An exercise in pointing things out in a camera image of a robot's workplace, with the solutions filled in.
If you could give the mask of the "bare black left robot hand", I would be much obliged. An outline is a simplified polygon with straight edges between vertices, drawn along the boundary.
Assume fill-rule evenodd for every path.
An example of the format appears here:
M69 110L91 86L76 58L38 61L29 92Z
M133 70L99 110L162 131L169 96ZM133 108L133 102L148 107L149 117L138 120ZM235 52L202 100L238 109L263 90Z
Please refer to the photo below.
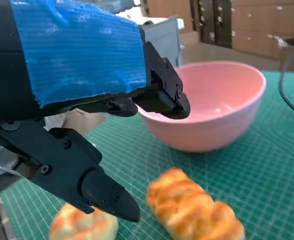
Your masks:
M0 0L0 146L12 170L86 214L138 222L140 208L100 166L102 154L45 118L73 109L185 119L190 104L170 61L143 28L92 3Z

